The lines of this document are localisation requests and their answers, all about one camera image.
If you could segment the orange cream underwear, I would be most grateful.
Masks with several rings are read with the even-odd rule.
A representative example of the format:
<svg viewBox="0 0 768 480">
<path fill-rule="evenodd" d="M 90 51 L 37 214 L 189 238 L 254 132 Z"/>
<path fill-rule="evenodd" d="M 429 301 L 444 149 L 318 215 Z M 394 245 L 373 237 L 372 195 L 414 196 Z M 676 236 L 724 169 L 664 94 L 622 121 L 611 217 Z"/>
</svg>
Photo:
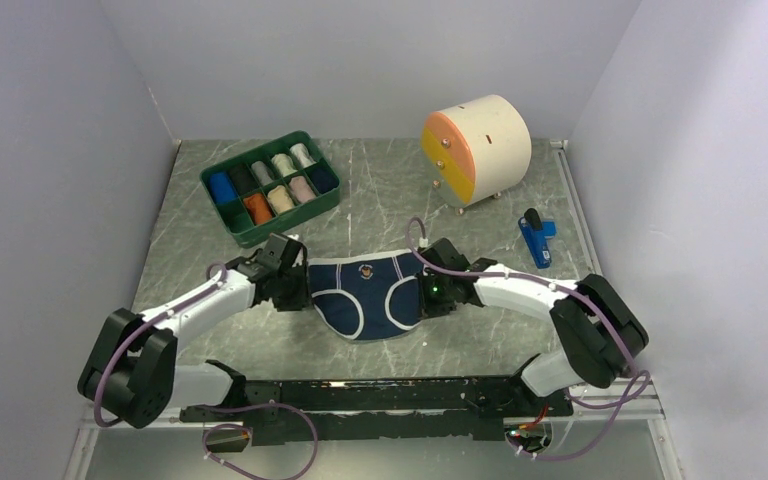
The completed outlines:
<svg viewBox="0 0 768 480">
<path fill-rule="evenodd" d="M 243 204 L 255 226 L 263 225 L 274 218 L 269 202 L 262 193 L 244 197 Z"/>
</svg>

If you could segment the navy white underwear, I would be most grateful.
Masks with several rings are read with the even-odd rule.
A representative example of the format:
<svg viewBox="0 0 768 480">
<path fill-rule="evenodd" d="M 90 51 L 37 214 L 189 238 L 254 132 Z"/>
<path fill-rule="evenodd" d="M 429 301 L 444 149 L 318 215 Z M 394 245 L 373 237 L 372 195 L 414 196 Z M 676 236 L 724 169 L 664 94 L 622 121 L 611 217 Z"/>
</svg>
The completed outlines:
<svg viewBox="0 0 768 480">
<path fill-rule="evenodd" d="M 385 340 L 420 322 L 423 265 L 407 249 L 312 259 L 308 284 L 325 324 L 350 341 Z"/>
</svg>

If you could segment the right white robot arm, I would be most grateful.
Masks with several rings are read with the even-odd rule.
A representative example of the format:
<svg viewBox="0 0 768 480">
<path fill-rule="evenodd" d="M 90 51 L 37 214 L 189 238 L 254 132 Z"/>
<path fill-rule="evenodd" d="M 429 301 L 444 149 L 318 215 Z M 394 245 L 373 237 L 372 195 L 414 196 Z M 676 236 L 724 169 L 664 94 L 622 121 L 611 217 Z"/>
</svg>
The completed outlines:
<svg viewBox="0 0 768 480">
<path fill-rule="evenodd" d="M 536 413 L 549 395 L 578 384 L 608 388 L 631 372 L 649 343 L 648 332 L 601 275 L 558 280 L 491 259 L 469 262 L 446 238 L 420 248 L 418 255 L 427 308 L 499 307 L 554 327 L 559 348 L 532 357 L 511 378 L 509 399 L 521 414 Z"/>
</svg>

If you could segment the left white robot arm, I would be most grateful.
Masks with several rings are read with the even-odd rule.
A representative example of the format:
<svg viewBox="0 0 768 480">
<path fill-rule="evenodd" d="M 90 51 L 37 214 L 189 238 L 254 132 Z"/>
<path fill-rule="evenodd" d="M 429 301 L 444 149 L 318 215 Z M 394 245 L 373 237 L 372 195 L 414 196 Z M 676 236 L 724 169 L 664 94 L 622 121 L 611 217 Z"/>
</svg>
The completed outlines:
<svg viewBox="0 0 768 480">
<path fill-rule="evenodd" d="M 247 379 L 220 361 L 180 366 L 180 352 L 228 318 L 262 303 L 298 311 L 310 303 L 308 250 L 297 238 L 271 234 L 248 256 L 211 264 L 202 284 L 181 296 L 104 321 L 77 382 L 102 428 L 143 428 L 169 408 L 195 407 L 232 420 L 251 405 Z"/>
</svg>

